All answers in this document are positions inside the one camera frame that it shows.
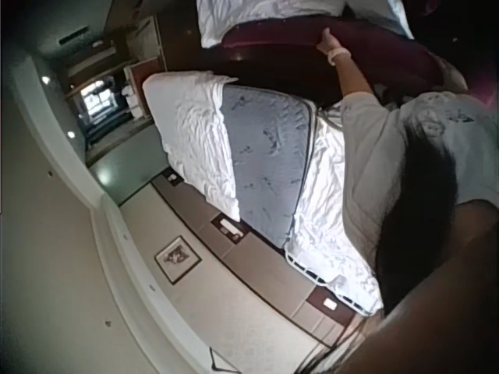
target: white wristband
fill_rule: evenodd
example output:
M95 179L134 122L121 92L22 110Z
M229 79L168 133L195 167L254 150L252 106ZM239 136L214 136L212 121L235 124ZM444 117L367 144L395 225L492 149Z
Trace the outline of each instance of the white wristband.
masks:
M346 48L335 48L331 51L329 51L327 53L327 61L332 65L336 65L333 61L333 58L335 58L336 56L339 56L339 55L348 55L349 57L352 57L352 54L350 53L350 51Z

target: window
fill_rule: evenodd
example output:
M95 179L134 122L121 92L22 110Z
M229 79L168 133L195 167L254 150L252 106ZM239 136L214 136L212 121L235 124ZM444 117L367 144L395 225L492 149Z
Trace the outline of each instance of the window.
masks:
M99 94L92 93L96 88L102 86L103 81L98 80L85 88L83 88L80 93L87 107L88 114L94 115L100 110L114 105L111 99L111 90L107 89L101 91Z

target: long black hair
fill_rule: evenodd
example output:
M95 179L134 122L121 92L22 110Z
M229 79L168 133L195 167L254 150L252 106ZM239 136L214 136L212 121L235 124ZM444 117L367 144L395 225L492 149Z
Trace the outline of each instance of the long black hair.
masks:
M374 272L384 316L438 267L458 191L455 161L449 151L429 138L422 127L406 125L404 129L400 194L384 216L376 246ZM295 374L316 372L337 349L338 345L319 354ZM335 372L350 351L323 373Z

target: hand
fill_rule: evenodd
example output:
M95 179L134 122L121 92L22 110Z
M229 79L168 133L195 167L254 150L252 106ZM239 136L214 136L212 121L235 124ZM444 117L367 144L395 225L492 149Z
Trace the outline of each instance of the hand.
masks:
M434 87L436 91L450 91L454 94L468 94L468 84L462 74L449 62L445 61L430 52L430 55L437 62L438 67L442 71L444 77L444 85L441 87Z
M325 55L327 55L329 51L341 47L342 45L340 44L338 39L331 35L329 27L322 31L322 41L320 41L320 43L316 46L316 48Z

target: white pillow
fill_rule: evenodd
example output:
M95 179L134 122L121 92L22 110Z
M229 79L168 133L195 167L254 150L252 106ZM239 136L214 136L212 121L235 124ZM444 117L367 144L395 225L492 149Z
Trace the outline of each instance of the white pillow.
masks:
M346 0L357 18L367 19L375 25L414 39L402 0Z

